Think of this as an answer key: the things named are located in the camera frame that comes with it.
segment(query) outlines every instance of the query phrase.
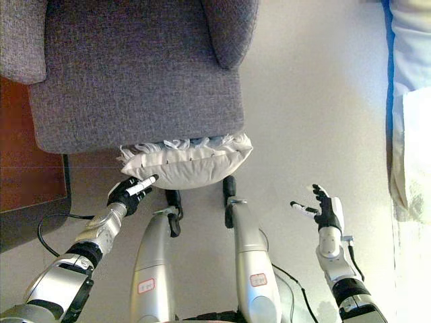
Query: sticker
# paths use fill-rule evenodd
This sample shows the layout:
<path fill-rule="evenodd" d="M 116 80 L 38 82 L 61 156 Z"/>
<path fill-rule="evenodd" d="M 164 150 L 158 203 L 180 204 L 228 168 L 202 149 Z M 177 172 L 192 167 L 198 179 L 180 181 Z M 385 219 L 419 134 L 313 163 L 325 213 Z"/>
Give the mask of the sticker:
<path fill-rule="evenodd" d="M 268 284 L 265 274 L 257 274 L 250 276 L 250 282 L 253 287 L 263 286 Z"/>
<path fill-rule="evenodd" d="M 137 286 L 137 293 L 138 294 L 147 293 L 148 291 L 152 291 L 155 288 L 156 288 L 156 281 L 153 278 L 151 278 L 146 281 L 143 281 L 142 283 L 139 283 L 139 285 Z"/>

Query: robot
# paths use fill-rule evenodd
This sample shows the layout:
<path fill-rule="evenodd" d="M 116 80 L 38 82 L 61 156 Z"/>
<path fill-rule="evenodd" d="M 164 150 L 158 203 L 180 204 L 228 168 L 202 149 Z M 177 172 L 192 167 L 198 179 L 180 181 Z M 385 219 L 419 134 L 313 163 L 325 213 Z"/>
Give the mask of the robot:
<path fill-rule="evenodd" d="M 151 192 L 151 185 L 157 179 L 157 175 L 143 181 L 132 177 L 114 186 L 108 194 L 106 210 L 92 218 L 76 237 L 72 247 L 59 255 L 30 284 L 23 304 L 0 315 L 0 322 L 75 322 L 94 285 L 92 274 L 111 251 L 114 239 L 121 230 L 121 223 L 125 217 L 134 214 L 139 202 Z M 319 225 L 317 258 L 339 306 L 341 319 L 345 323 L 387 323 L 366 289 L 362 273 L 355 271 L 345 258 L 342 241 L 349 242 L 351 258 L 356 266 L 353 237 L 343 236 L 340 200 L 329 197 L 319 185 L 313 188 L 320 201 L 321 212 L 296 202 L 291 202 L 291 206 L 312 217 Z M 257 219 L 248 209 L 247 201 L 236 196 L 233 176 L 224 179 L 223 190 L 225 225 L 234 229 L 235 236 L 238 311 L 204 314 L 188 320 L 280 323 L 279 291 Z M 167 190 L 166 199 L 168 207 L 154 213 L 137 254 L 131 287 L 132 323 L 178 319 L 173 298 L 170 244 L 180 235 L 183 208 L 179 191 Z"/>

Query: red label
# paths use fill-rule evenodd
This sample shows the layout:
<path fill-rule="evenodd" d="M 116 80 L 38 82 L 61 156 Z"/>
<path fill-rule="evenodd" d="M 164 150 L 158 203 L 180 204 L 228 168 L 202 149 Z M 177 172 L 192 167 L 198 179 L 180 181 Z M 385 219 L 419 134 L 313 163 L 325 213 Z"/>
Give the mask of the red label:
<path fill-rule="evenodd" d="M 250 282 L 253 287 L 264 286 L 268 284 L 265 274 L 251 275 Z"/>

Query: white pillow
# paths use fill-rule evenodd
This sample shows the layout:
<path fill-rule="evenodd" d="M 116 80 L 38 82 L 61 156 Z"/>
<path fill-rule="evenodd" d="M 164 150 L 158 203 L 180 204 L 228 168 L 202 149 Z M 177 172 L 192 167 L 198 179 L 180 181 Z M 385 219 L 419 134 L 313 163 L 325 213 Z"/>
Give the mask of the white pillow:
<path fill-rule="evenodd" d="M 159 175 L 154 184 L 168 190 L 186 190 L 210 185 L 233 173 L 253 150 L 244 134 L 196 141 L 164 141 L 121 147 L 122 173 L 140 180 Z"/>

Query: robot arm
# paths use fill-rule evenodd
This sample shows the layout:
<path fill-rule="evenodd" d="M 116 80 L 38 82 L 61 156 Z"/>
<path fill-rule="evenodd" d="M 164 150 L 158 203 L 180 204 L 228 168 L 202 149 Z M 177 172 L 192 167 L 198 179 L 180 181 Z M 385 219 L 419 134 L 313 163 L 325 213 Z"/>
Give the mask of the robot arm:
<path fill-rule="evenodd" d="M 94 284 L 92 273 L 112 249 L 124 217 L 133 214 L 140 200 L 158 179 L 136 178 L 118 183 L 109 193 L 108 207 L 86 225 L 74 245 L 59 256 L 32 284 L 24 304 L 2 313 L 4 323 L 75 322 Z"/>
<path fill-rule="evenodd" d="M 342 241 L 352 246 L 353 237 L 344 236 L 344 218 L 341 201 L 329 197 L 319 185 L 313 184 L 313 192 L 320 201 L 321 212 L 291 202 L 291 206 L 312 217 L 319 225 L 317 259 L 325 273 L 328 286 L 339 307 L 344 323 L 387 323 L 364 285 L 362 273 L 356 272 L 345 257 Z"/>

